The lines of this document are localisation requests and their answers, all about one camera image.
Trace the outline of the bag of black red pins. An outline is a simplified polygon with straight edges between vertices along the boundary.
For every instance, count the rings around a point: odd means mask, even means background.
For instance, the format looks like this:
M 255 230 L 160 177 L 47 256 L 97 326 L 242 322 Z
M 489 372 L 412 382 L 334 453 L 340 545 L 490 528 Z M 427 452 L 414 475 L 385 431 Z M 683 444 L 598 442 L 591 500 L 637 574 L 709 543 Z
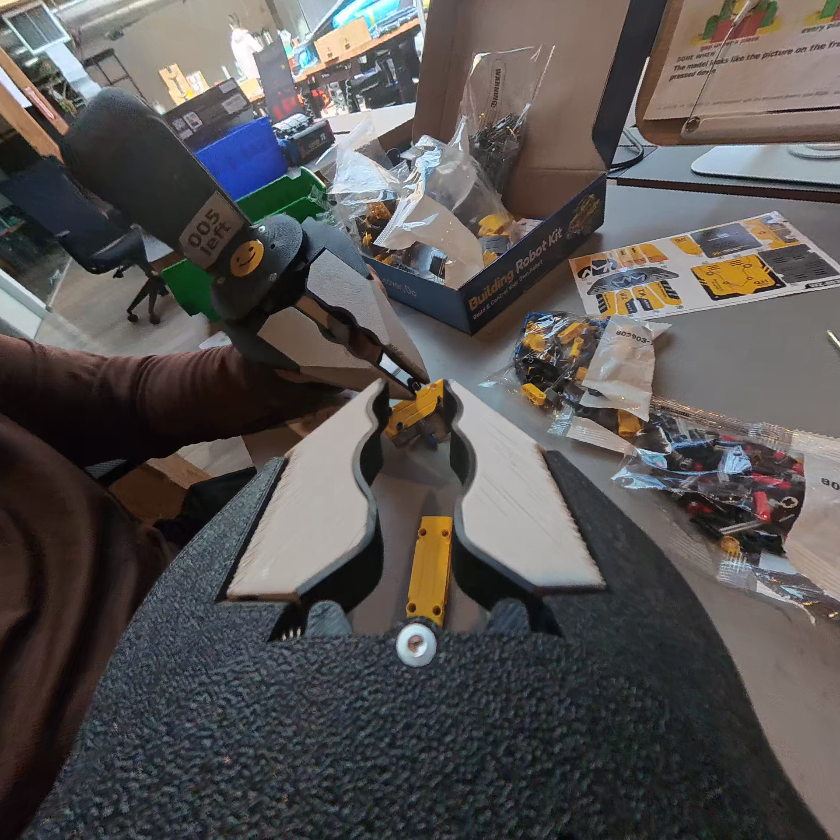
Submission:
M 655 497 L 720 583 L 838 627 L 838 438 L 655 398 L 644 421 L 566 406 L 549 433 L 622 457 L 612 481 Z

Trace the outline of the yellow grey sticker sheet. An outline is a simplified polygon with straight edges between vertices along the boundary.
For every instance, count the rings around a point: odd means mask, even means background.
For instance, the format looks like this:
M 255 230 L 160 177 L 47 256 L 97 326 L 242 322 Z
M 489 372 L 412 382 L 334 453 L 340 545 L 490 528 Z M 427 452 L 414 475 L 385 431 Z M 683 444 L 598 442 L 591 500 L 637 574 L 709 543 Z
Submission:
M 572 258 L 596 318 L 637 320 L 726 308 L 839 286 L 838 262 L 778 212 Z

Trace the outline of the bag of yellow bricks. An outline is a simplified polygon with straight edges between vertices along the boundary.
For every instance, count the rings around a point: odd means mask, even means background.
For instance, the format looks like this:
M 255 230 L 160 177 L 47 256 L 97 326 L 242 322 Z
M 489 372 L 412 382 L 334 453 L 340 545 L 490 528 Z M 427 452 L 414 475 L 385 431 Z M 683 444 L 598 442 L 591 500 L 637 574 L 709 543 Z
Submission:
M 479 387 L 529 404 L 552 436 L 586 423 L 630 441 L 650 419 L 657 342 L 669 330 L 628 316 L 532 311 L 507 365 Z

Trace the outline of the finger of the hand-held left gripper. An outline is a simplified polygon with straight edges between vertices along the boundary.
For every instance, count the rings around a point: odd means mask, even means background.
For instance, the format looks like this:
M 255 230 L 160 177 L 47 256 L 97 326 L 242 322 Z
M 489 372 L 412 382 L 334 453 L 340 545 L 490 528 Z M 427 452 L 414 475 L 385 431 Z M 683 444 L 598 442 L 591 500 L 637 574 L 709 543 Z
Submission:
M 310 264 L 305 295 L 350 330 L 349 347 L 363 335 L 415 383 L 430 382 L 422 355 L 377 280 L 323 248 Z
M 286 357 L 298 373 L 313 380 L 356 392 L 383 382 L 387 393 L 396 393 L 386 373 L 353 355 L 345 345 L 328 339 L 316 321 L 296 308 L 269 315 L 257 337 Z

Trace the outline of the blue plastic bin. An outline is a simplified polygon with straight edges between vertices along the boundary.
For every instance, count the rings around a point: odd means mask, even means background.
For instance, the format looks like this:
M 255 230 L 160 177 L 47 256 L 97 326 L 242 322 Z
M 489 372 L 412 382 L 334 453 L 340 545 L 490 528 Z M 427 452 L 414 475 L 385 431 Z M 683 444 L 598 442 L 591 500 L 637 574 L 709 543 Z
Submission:
M 288 163 L 268 117 L 247 122 L 195 152 L 233 200 L 280 179 Z

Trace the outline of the blue robot kit box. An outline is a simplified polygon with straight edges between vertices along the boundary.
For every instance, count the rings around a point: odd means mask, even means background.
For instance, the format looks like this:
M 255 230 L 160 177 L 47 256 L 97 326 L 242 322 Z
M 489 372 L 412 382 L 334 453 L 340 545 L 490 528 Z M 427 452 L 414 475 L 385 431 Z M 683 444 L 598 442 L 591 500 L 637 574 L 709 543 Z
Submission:
M 606 171 L 666 6 L 662 1 L 430 3 L 413 140 L 425 134 L 451 139 L 475 54 L 554 47 L 502 195 L 512 215 L 542 222 L 456 290 L 364 255 L 392 299 L 474 334 L 603 224 Z

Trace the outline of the yellow panel brick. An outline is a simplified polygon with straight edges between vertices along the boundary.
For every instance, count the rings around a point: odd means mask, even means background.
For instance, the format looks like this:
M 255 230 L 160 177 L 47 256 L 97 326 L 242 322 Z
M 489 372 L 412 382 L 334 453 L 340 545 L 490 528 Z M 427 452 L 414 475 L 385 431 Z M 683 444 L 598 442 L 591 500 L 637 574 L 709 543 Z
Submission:
M 437 628 L 445 624 L 451 574 L 454 520 L 423 517 L 417 533 L 406 600 L 406 617 Z

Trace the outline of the printed instruction sheet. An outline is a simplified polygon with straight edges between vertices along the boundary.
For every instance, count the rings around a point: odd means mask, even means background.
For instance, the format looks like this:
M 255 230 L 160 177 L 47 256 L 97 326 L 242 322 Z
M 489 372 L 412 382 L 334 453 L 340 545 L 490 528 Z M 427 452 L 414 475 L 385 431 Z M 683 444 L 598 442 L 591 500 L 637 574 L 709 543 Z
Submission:
M 668 2 L 645 81 L 646 121 L 836 109 L 839 2 Z

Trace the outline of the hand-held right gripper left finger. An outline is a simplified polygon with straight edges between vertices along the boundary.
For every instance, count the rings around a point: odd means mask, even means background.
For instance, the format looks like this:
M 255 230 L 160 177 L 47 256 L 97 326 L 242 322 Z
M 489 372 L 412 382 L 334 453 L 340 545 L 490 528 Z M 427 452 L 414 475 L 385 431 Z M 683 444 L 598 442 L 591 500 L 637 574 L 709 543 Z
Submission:
M 374 381 L 296 444 L 226 587 L 231 602 L 303 603 L 366 550 L 388 392 Z

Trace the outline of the green plastic bin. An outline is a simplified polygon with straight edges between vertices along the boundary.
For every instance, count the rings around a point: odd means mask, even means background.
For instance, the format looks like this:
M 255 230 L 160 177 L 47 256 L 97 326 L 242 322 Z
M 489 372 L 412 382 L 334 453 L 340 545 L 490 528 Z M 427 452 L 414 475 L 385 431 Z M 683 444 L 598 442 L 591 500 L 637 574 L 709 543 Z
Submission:
M 235 201 L 252 223 L 276 214 L 286 214 L 303 223 L 330 210 L 327 187 L 306 168 L 297 175 L 282 177 L 261 186 Z M 218 319 L 211 302 L 212 278 L 189 259 L 182 259 L 162 271 L 161 275 L 175 302 L 188 316 L 204 315 Z

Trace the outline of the yellow grey brick assembly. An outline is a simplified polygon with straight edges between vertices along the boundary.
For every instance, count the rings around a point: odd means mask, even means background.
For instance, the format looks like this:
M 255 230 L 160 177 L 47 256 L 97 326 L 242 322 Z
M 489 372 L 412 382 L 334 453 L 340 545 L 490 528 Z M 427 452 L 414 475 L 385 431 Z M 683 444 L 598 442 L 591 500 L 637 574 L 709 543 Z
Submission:
M 436 450 L 449 435 L 444 400 L 444 380 L 423 386 L 413 400 L 393 406 L 385 436 L 396 448 L 424 446 Z

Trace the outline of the black office chair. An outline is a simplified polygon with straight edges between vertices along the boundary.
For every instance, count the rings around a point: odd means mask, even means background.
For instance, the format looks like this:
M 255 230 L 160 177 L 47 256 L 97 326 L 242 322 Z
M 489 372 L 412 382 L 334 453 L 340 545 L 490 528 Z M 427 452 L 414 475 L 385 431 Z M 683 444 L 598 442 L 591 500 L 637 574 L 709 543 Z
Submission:
M 110 272 L 120 279 L 126 270 L 140 268 L 146 280 L 127 307 L 127 320 L 137 322 L 135 309 L 147 301 L 150 323 L 161 322 L 156 303 L 170 292 L 148 259 L 140 226 L 99 209 L 55 157 L 42 158 L 9 176 L 2 181 L 1 192 L 41 225 L 87 273 L 100 276 Z

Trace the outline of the wooden display board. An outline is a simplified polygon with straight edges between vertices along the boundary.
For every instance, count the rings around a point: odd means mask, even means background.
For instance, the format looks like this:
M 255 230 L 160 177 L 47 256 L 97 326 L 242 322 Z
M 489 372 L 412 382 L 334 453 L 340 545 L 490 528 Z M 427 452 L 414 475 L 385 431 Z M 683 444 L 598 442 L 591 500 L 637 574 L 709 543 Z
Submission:
M 837 108 L 828 109 L 646 121 L 639 118 L 644 107 L 638 104 L 640 94 L 649 93 L 652 87 L 645 76 L 646 72 L 637 95 L 636 123 L 642 135 L 656 145 L 811 144 L 839 140 L 839 103 Z

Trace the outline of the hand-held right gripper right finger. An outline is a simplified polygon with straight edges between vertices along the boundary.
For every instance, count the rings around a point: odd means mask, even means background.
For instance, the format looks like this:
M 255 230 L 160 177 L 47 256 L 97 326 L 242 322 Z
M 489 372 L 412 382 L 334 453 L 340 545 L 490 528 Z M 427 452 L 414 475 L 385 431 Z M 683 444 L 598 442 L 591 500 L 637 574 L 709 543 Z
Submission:
M 445 382 L 455 500 L 453 572 L 491 611 L 515 599 L 600 592 L 606 580 L 547 460 L 548 451 L 466 387 Z

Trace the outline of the person's left forearm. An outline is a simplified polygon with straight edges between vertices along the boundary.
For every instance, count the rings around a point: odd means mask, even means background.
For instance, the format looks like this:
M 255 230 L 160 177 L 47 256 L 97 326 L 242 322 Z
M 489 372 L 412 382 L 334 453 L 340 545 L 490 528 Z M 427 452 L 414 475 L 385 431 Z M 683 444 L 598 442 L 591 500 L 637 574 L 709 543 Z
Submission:
M 106 356 L 2 336 L 2 463 L 34 458 L 43 447 L 78 467 L 140 463 L 267 430 L 340 394 L 247 360 L 232 346 Z

